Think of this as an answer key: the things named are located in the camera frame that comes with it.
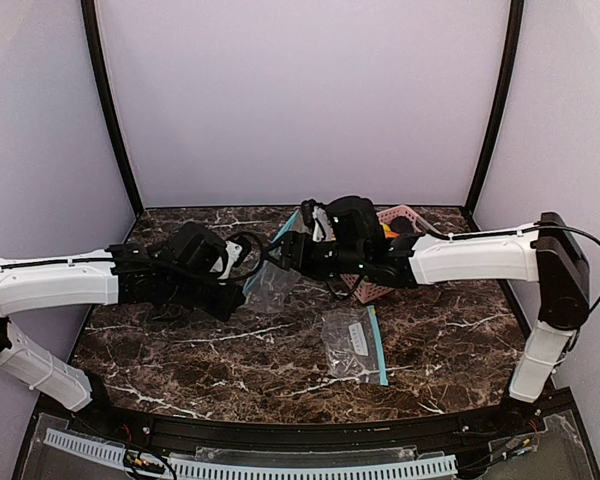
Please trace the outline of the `clear zip bag yellow slider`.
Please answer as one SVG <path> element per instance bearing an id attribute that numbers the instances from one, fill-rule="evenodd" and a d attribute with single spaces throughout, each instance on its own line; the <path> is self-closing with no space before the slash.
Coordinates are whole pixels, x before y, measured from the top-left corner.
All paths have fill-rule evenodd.
<path id="1" fill-rule="evenodd" d="M 284 270 L 265 261 L 243 287 L 244 307 L 256 313 L 280 312 L 284 307 L 285 299 L 300 278 L 300 273 L 293 269 Z"/>

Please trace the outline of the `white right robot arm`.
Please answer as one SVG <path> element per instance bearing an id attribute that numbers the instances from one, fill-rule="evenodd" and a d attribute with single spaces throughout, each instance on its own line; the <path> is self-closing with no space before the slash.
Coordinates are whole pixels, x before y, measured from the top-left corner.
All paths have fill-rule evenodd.
<path id="1" fill-rule="evenodd" d="M 536 401 L 598 303 L 590 298 L 590 266 L 577 243 L 582 232 L 555 212 L 509 229 L 443 234 L 423 220 L 382 220 L 367 198 L 328 204 L 308 200 L 307 232 L 288 231 L 268 247 L 281 269 L 314 280 L 352 274 L 388 288 L 461 280 L 513 280 L 540 290 L 538 318 L 509 382 L 511 398 Z"/>

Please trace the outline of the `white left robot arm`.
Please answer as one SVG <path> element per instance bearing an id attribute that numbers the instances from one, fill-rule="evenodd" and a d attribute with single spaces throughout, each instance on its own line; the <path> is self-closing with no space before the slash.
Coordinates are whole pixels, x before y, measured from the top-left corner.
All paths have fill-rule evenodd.
<path id="1" fill-rule="evenodd" d="M 69 306 L 149 304 L 198 309 L 226 321 L 245 301 L 239 281 L 230 274 L 250 251 L 244 237 L 224 240 L 188 222 L 170 239 L 150 246 L 124 243 L 75 255 L 0 258 L 0 371 L 71 412 L 107 404 L 97 375 L 68 365 L 35 343 L 12 315 Z"/>

